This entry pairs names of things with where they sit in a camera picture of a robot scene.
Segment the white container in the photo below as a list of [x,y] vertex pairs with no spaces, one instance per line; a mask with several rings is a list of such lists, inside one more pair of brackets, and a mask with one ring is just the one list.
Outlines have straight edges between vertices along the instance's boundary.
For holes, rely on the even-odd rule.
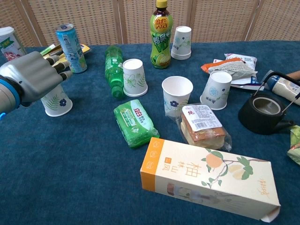
[[130,59],[123,62],[124,94],[130,97],[139,97],[147,93],[143,62],[139,59]]
[[0,28],[0,48],[8,61],[26,54],[19,38],[12,27]]
[[191,55],[192,29],[187,26],[176,27],[171,55],[175,59],[188,59]]
[[208,78],[200,102],[212,110],[221,110],[227,106],[227,98],[232,77],[224,71],[213,71]]
[[193,90],[192,82],[182,76],[170,76],[162,82],[165,115],[179,117]]
[[73,103],[65,94],[62,86],[57,85],[52,91],[41,98],[48,116],[57,117],[68,113]]
[[280,212],[271,162],[265,160],[153,137],[140,174],[143,189],[191,204],[264,222],[271,222]]

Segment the blue tablecloth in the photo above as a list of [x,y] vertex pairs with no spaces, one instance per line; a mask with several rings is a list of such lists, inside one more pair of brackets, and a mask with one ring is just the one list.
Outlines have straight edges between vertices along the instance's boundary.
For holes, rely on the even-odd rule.
[[[155,69],[151,45],[120,45],[124,59],[143,61],[148,93],[138,99],[161,138],[182,142],[174,122],[165,117],[162,81],[185,76],[194,84],[189,103],[199,102],[208,75],[200,70],[224,53],[257,57],[261,80],[269,69],[300,70],[300,42],[257,41],[192,44],[188,60],[172,59],[169,68]],[[62,84],[73,101],[66,115],[46,115],[41,101],[20,107],[0,121],[0,224],[263,224],[247,217],[186,202],[142,189],[140,168],[147,145],[130,149],[115,121],[117,101],[104,77],[107,46],[91,46],[88,69]],[[43,48],[29,48],[28,52]],[[5,59],[0,56],[0,65]],[[282,205],[274,225],[300,220],[300,167],[286,152],[290,132],[257,135],[244,128],[238,111],[252,91],[231,88],[228,106],[215,114],[232,136],[232,153],[272,162]],[[287,119],[300,124],[300,107],[292,105]]]

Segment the paper cup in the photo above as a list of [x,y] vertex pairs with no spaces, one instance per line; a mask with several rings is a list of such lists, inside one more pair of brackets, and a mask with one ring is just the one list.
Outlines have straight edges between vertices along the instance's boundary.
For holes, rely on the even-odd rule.
[[145,79],[143,62],[138,59],[126,60],[123,63],[124,94],[139,97],[146,94],[148,85]]
[[182,76],[170,76],[164,79],[161,86],[164,92],[165,115],[179,117],[193,90],[192,82]]
[[72,101],[65,94],[60,84],[42,97],[41,101],[45,107],[46,114],[52,117],[62,116],[73,107]]
[[172,58],[174,58],[174,59],[176,59],[176,60],[186,60],[186,59],[188,59],[189,57],[191,57],[191,53],[190,54],[187,54],[187,55],[176,55],[176,54],[174,54],[173,52],[171,52],[171,56],[172,56]]
[[176,27],[173,46],[171,49],[172,57],[184,57],[191,54],[192,29],[187,26]]
[[200,102],[212,110],[221,110],[227,106],[227,98],[232,77],[224,71],[213,71],[208,78]]

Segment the orange packet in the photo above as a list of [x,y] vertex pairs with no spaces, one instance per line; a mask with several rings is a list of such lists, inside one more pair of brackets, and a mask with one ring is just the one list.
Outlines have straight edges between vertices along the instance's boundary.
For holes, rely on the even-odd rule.
[[209,73],[208,72],[208,69],[210,67],[215,67],[215,66],[219,66],[219,65],[222,65],[224,63],[227,63],[227,62],[235,62],[235,61],[242,61],[240,58],[233,58],[233,59],[229,59],[229,60],[224,60],[224,61],[221,61],[221,62],[215,62],[215,63],[207,63],[207,64],[204,64],[201,66],[201,69],[206,72],[206,73]]

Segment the plastic snack bag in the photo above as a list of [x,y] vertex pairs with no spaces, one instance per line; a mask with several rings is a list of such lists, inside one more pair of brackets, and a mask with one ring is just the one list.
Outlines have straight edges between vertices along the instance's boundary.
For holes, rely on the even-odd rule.
[[291,129],[291,148],[287,155],[300,165],[300,127],[293,126]]
[[223,61],[214,59],[214,63],[204,64],[201,66],[201,69],[208,74],[216,70],[229,73],[232,76],[232,87],[257,90],[261,86],[261,83],[256,78],[257,71],[251,69],[240,58]]
[[232,58],[240,58],[241,60],[243,60],[244,62],[247,63],[247,65],[255,70],[255,66],[256,66],[256,62],[257,62],[257,58],[253,57],[253,56],[247,56],[247,55],[238,55],[238,54],[234,54],[234,53],[225,53],[224,54],[226,59],[232,59]]
[[183,139],[190,145],[226,151],[232,148],[230,135],[207,105],[184,106],[176,122]]
[[130,148],[148,143],[151,137],[159,138],[158,131],[138,99],[119,105],[113,112]]

